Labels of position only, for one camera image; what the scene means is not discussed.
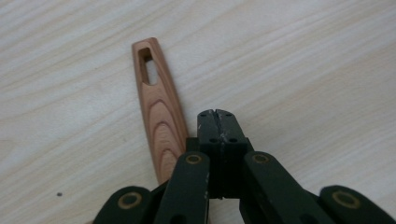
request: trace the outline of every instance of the slot cutout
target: slot cutout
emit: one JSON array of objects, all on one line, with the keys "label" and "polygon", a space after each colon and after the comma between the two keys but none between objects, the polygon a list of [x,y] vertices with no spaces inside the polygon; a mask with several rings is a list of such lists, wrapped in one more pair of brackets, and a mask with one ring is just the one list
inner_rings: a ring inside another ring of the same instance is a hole
[{"label": "slot cutout", "polygon": [[150,49],[146,48],[139,50],[139,56],[143,82],[150,86],[155,86],[158,81],[158,70],[157,65],[152,59]]}]

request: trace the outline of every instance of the light wood table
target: light wood table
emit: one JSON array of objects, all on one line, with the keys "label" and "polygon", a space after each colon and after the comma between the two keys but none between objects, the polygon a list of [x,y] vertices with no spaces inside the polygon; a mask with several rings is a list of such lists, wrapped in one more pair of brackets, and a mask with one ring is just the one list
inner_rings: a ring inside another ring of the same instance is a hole
[{"label": "light wood table", "polygon": [[[86,223],[157,186],[132,43],[159,39],[191,136],[209,108],[305,188],[396,217],[396,2],[0,2],[1,223]],[[236,200],[216,223],[242,223]]]}]

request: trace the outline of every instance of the wooden tabletop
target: wooden tabletop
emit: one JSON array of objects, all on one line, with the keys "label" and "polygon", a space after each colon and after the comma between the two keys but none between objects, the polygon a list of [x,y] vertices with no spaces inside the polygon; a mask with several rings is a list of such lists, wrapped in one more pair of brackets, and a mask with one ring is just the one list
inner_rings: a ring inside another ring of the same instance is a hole
[{"label": "wooden tabletop", "polygon": [[[396,217],[396,2],[2,1],[1,223],[87,223],[157,187],[131,45],[155,36],[190,136],[234,113],[305,188],[353,188]],[[236,200],[212,223],[242,223]]]}]

